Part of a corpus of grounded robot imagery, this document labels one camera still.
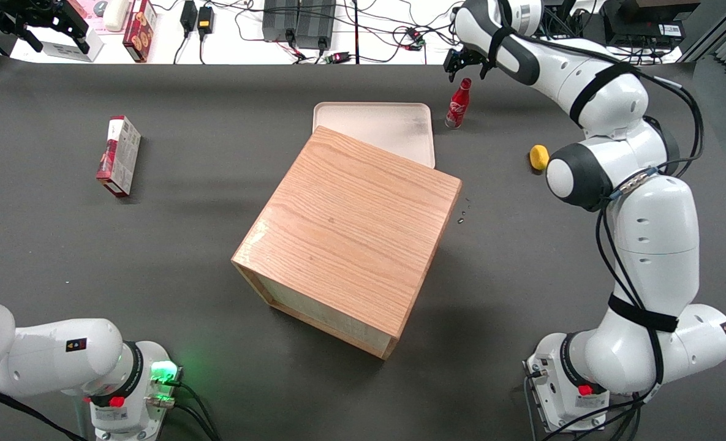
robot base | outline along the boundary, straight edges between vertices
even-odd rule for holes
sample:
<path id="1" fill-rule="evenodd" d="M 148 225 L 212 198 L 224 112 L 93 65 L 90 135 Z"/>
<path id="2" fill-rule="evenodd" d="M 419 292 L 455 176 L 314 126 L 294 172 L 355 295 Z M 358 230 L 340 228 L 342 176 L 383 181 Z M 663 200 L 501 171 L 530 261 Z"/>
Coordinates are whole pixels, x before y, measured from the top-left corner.
<path id="1" fill-rule="evenodd" d="M 543 427 L 547 432 L 556 432 L 562 425 L 608 406 L 609 391 L 602 394 L 581 396 L 578 388 L 570 382 L 561 365 L 559 349 L 565 333 L 552 333 L 543 338 L 529 358 L 523 362 L 527 374 L 547 371 L 547 374 L 531 379 L 534 400 L 537 403 Z M 603 429 L 605 412 L 570 425 L 563 432 Z"/>
<path id="2" fill-rule="evenodd" d="M 96 407 L 91 404 L 91 422 L 97 439 L 104 441 L 155 441 L 167 409 L 147 405 L 150 396 L 172 396 L 174 389 L 158 385 L 151 380 L 151 366 L 155 362 L 169 361 L 167 351 L 152 341 L 138 341 L 142 352 L 142 376 L 133 393 L 126 398 L 124 407 Z"/>

gray table surface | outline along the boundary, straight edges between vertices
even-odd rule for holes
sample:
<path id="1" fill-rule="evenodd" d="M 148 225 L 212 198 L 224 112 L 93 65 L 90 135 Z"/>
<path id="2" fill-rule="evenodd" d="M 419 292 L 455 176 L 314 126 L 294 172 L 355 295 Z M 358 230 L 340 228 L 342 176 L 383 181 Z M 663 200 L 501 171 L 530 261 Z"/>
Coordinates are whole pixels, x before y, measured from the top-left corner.
<path id="1" fill-rule="evenodd" d="M 654 72 L 691 83 L 691 65 Z M 528 439 L 520 360 L 548 333 L 595 327 L 613 281 L 596 216 L 554 198 L 525 160 L 534 143 L 555 151 L 580 130 L 496 70 L 464 73 L 472 103 L 450 131 L 458 83 L 440 67 L 0 58 L 0 303 L 19 326 L 104 317 L 125 338 L 163 344 L 226 440 Z M 686 148 L 684 104 L 649 92 L 649 114 Z M 466 221 L 450 223 L 384 363 L 267 307 L 229 263 L 327 100 L 428 104 L 436 168 L 464 181 L 453 218 Z M 94 180 L 119 114 L 145 137 L 134 194 L 120 201 Z M 685 175 L 701 227 L 696 302 L 726 313 L 726 165 L 710 131 L 706 142 Z M 26 402 L 75 427 L 62 394 Z M 10 439 L 63 438 L 0 405 L 0 441 Z M 163 439 L 201 436 L 173 412 Z M 726 439 L 726 362 L 662 388 L 638 439 Z"/>

cardboard box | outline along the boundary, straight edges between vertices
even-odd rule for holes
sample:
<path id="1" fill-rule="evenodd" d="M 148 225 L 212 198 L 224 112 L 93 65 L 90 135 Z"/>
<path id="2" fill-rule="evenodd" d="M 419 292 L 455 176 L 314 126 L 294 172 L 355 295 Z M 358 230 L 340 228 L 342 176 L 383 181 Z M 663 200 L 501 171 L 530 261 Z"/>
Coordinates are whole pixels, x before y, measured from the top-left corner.
<path id="1" fill-rule="evenodd" d="M 107 148 L 99 163 L 96 179 L 113 195 L 130 195 L 142 136 L 125 116 L 110 118 Z"/>
<path id="2" fill-rule="evenodd" d="M 80 48 L 74 44 L 71 37 L 60 34 L 61 40 L 69 41 L 66 44 L 53 43 L 53 42 L 42 42 L 44 45 L 43 52 L 49 56 L 58 56 L 59 58 L 76 59 L 77 61 L 88 61 L 93 62 L 96 60 L 96 56 L 102 52 L 104 42 L 100 39 L 99 35 L 93 28 L 88 28 L 88 32 L 85 33 L 85 42 L 88 43 L 90 50 L 88 53 L 82 53 Z"/>
<path id="3" fill-rule="evenodd" d="M 123 45 L 135 62 L 147 62 L 153 33 L 156 31 L 156 11 L 149 0 L 131 3 Z"/>
<path id="4" fill-rule="evenodd" d="M 460 190 L 320 126 L 232 262 L 270 306 L 386 360 Z"/>

green light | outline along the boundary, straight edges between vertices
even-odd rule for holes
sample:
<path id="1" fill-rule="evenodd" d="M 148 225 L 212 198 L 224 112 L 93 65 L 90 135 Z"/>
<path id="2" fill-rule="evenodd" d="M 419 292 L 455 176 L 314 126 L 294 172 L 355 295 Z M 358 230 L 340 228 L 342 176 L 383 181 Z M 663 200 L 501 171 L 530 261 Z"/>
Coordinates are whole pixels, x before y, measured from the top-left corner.
<path id="1" fill-rule="evenodd" d="M 162 362 L 155 362 L 150 365 L 150 379 L 151 380 L 176 380 L 178 376 L 178 365 L 165 360 Z"/>

red button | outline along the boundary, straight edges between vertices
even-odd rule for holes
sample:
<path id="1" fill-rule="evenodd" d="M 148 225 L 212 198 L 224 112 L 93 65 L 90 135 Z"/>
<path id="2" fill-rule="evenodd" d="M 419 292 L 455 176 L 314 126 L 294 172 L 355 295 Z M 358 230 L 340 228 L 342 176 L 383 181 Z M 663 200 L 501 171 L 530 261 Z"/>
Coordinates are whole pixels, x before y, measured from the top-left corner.
<path id="1" fill-rule="evenodd" d="M 123 407 L 123 402 L 126 399 L 122 396 L 113 396 L 110 398 L 110 407 Z"/>

